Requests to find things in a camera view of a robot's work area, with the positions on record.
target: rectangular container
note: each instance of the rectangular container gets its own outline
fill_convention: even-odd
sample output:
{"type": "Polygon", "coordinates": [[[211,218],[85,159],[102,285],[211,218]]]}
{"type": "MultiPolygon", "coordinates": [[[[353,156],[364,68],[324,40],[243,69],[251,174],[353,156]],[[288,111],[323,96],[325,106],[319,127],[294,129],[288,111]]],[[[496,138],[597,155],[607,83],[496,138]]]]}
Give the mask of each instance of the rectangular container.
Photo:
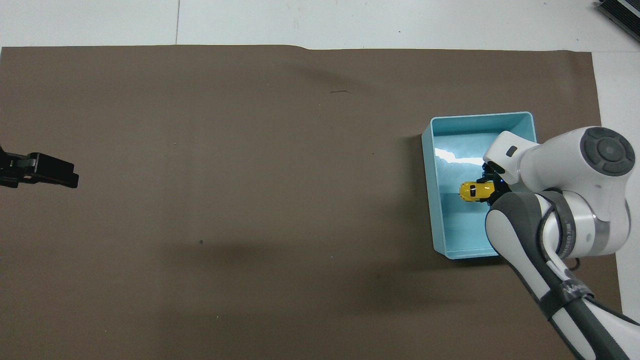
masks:
{"type": "Polygon", "coordinates": [[[496,256],[484,231],[486,202],[466,202],[458,190],[482,176],[482,157],[503,131],[536,141],[527,111],[435,117],[422,134],[433,248],[449,259],[496,256]]]}

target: black strap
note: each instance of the black strap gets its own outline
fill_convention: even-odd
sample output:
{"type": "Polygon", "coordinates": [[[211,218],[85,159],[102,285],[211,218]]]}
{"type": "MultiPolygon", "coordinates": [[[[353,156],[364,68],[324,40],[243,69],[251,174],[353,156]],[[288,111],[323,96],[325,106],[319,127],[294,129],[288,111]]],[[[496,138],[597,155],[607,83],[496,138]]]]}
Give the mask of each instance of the black strap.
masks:
{"type": "Polygon", "coordinates": [[[558,310],[569,304],[575,299],[580,299],[585,295],[593,296],[591,290],[578,279],[568,279],[552,286],[551,289],[542,296],[538,302],[540,310],[551,319],[558,310]]]}

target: blue plastic tray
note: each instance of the blue plastic tray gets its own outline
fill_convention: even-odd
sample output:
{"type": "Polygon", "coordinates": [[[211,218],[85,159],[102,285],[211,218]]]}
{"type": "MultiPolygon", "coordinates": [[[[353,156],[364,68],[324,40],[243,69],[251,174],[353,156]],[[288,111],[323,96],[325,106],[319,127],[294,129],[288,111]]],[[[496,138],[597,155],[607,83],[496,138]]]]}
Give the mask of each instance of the blue plastic tray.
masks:
{"type": "Polygon", "coordinates": [[[503,131],[536,141],[526,111],[435,117],[422,134],[433,248],[449,259],[496,256],[484,231],[485,202],[466,202],[458,190],[482,175],[482,157],[503,131]]]}

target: yellow toy car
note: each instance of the yellow toy car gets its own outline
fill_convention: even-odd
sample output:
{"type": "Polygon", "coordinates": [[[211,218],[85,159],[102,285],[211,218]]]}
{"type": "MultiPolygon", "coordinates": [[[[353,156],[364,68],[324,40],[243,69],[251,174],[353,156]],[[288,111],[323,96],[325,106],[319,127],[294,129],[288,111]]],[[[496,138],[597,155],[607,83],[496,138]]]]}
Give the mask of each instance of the yellow toy car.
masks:
{"type": "Polygon", "coordinates": [[[460,198],[464,201],[480,201],[485,202],[495,191],[493,183],[477,183],[475,181],[466,181],[460,185],[460,198]]]}

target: white table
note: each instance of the white table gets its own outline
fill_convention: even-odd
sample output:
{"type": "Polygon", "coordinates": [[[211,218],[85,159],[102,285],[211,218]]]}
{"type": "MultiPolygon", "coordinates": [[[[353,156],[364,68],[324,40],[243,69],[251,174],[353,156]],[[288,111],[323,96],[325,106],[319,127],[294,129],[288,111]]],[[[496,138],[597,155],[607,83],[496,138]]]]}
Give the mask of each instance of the white table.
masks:
{"type": "MultiPolygon", "coordinates": [[[[288,44],[591,51],[603,126],[640,149],[640,44],[590,0],[0,0],[0,46],[288,44]]],[[[640,224],[640,171],[627,197],[640,224]]],[[[618,252],[640,320],[640,227],[618,252]]]]}

